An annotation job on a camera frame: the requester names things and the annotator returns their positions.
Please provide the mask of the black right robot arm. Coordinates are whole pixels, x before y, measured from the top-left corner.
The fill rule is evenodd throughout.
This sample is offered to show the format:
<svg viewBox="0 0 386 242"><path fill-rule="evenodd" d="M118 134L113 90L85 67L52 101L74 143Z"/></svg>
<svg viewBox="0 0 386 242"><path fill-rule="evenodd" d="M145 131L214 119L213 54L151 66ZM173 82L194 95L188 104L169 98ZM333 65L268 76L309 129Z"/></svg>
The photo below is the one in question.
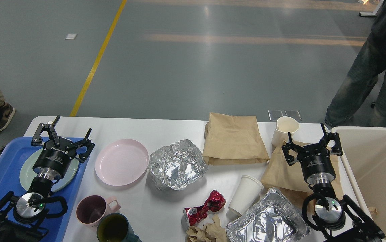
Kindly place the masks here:
<svg viewBox="0 0 386 242"><path fill-rule="evenodd" d="M314 144L295 144L291 132L282 145L289 166L299 163L308 187L313 191L303 201L302 218L320 231L327 242L381 242L383 230L347 195L338 199L332 181L336 172L331 155L343 154L338 133L330 133L321 124L323 137Z"/></svg>

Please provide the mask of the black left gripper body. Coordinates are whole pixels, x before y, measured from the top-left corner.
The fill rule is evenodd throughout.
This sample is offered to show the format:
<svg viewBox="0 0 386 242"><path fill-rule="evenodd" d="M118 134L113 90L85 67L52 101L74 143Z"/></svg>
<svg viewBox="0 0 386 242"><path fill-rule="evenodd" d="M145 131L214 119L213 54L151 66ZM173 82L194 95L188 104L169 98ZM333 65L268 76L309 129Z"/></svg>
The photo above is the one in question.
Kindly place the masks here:
<svg viewBox="0 0 386 242"><path fill-rule="evenodd" d="M59 138L59 141L49 139L45 142L42 138L33 138L34 147L43 147L33 165L33 171L41 178L63 179L71 161L77 155L78 146L74 144L73 141L63 137Z"/></svg>

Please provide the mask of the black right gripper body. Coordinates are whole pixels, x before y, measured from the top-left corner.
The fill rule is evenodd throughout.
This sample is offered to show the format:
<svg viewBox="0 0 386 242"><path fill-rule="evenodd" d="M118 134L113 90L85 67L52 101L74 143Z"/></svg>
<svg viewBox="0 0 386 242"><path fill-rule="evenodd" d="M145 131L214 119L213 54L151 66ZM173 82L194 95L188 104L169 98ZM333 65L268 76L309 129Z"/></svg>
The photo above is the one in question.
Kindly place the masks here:
<svg viewBox="0 0 386 242"><path fill-rule="evenodd" d="M331 183L335 180L336 173L330 155L326 145L320 147L318 144L309 144L301 148L297 159L307 184Z"/></svg>

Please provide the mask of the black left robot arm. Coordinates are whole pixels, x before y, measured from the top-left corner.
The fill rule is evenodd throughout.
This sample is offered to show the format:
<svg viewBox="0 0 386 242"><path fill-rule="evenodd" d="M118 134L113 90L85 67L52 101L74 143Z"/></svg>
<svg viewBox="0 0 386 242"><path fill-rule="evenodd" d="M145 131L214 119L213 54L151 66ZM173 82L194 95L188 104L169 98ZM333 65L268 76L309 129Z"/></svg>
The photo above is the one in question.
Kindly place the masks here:
<svg viewBox="0 0 386 242"><path fill-rule="evenodd" d="M68 211L68 202L63 196L55 196L53 186L65 175L74 159L84 163L95 147L88 129L85 137L72 141L57 135L55 125L41 123L31 139L31 146L42 151L33 164L33 178L29 188L19 196L8 191L0 199L0 242L39 242L48 233L41 227L46 219L62 217Z"/></svg>

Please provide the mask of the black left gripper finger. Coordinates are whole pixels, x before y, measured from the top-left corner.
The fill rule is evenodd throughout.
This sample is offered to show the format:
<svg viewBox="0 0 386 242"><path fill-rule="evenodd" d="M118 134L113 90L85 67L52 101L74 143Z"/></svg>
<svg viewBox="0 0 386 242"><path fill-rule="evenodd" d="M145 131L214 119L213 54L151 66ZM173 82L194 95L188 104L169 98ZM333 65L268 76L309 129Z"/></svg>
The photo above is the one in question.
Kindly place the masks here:
<svg viewBox="0 0 386 242"><path fill-rule="evenodd" d="M51 124L40 123L32 137L31 145L34 147L37 147L37 146L43 147L43 139L41 137L41 134L43 132L47 132L49 136L49 140L53 141L56 147L59 147L61 142L60 142L59 136L55 131L55 125L59 121L60 117L61 117L60 115L57 115L55 120Z"/></svg>
<svg viewBox="0 0 386 242"><path fill-rule="evenodd" d="M95 144L92 143L90 138L91 131L92 129L89 128L83 139L77 142L70 142L70 144L67 145L67 156L70 159L76 158L80 163L84 163L89 158L95 147ZM86 150L83 153L78 153L77 150L81 147L86 147Z"/></svg>

